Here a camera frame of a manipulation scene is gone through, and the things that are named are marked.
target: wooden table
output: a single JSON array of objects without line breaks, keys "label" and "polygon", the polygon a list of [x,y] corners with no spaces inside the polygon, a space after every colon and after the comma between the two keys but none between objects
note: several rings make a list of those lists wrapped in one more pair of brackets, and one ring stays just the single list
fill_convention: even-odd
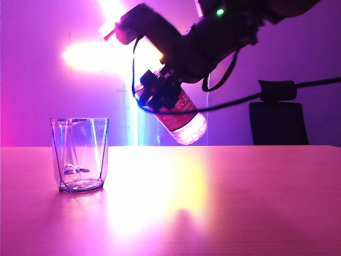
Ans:
[{"label": "wooden table", "polygon": [[341,255],[341,148],[110,147],[59,192],[52,149],[1,148],[1,255]]}]

